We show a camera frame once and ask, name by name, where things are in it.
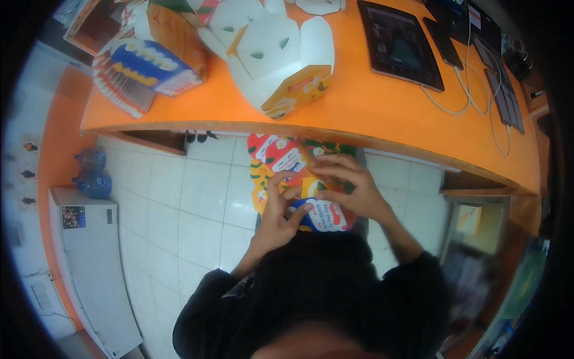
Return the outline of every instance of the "smartphone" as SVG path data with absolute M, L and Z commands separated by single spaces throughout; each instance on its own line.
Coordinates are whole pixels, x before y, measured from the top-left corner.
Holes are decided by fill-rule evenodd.
M 460 62 L 459 54 L 456 52 L 448 32 L 444 30 L 438 22 L 432 21 L 428 17 L 422 18 L 422 21 L 425 23 L 436 46 L 439 48 L 440 56 L 443 57 L 444 62 L 463 70 L 463 63 Z

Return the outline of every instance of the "person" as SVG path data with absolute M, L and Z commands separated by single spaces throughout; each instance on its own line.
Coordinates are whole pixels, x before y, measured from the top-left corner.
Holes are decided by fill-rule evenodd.
M 449 297 L 437 258 L 401 225 L 369 171 L 346 155 L 322 155 L 312 171 L 355 185 L 352 194 L 319 191 L 382 227 L 399 266 L 381 280 L 365 240 L 352 232 L 298 231 L 312 207 L 289 219 L 300 191 L 269 179 L 261 222 L 237 267 L 207 273 L 177 318 L 182 358 L 427 358 L 446 336 Z

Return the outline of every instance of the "orange wall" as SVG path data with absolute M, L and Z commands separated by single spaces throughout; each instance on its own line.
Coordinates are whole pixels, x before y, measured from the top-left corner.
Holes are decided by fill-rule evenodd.
M 80 171 L 78 161 L 73 158 L 74 154 L 80 153 L 84 147 L 93 147 L 96 143 L 97 136 L 94 134 L 86 133 L 83 137 L 80 136 L 80 124 L 91 91 L 92 77 L 68 66 L 48 111 L 38 162 L 38 213 L 44 250 L 52 277 L 56 278 L 56 290 L 66 312 L 77 323 L 78 331 L 82 330 L 83 326 L 72 307 L 62 279 L 58 279 L 60 270 L 50 229 L 48 188 L 71 186 L 71 178 Z

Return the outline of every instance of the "white wall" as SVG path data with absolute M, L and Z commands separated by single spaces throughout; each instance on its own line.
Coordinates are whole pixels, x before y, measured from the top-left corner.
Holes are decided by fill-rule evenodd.
M 10 117 L 3 133 L 2 214 L 7 224 L 20 228 L 22 246 L 12 246 L 11 251 L 24 289 L 39 315 L 57 313 L 67 316 L 67 313 L 48 271 L 37 207 L 21 204 L 23 195 L 30 198 L 36 196 L 37 199 L 37 180 L 24 181 L 20 172 L 23 169 L 37 169 L 41 136 L 44 133 L 48 110 L 67 65 L 65 61 L 46 49 L 46 45 L 34 46 L 17 84 L 14 108 L 9 113 Z M 24 149 L 22 143 L 25 138 L 38 138 L 40 143 L 36 153 Z M 16 161 L 6 160 L 8 154 L 15 156 Z M 40 307 L 32 286 L 37 288 L 44 309 Z M 72 322 L 59 315 L 41 316 L 40 319 L 56 340 L 76 332 Z

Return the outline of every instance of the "tablet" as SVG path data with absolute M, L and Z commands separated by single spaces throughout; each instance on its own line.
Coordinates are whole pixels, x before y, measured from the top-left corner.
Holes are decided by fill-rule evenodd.
M 357 1 L 367 37 L 371 69 L 443 92 L 443 79 L 417 18 L 404 11 Z

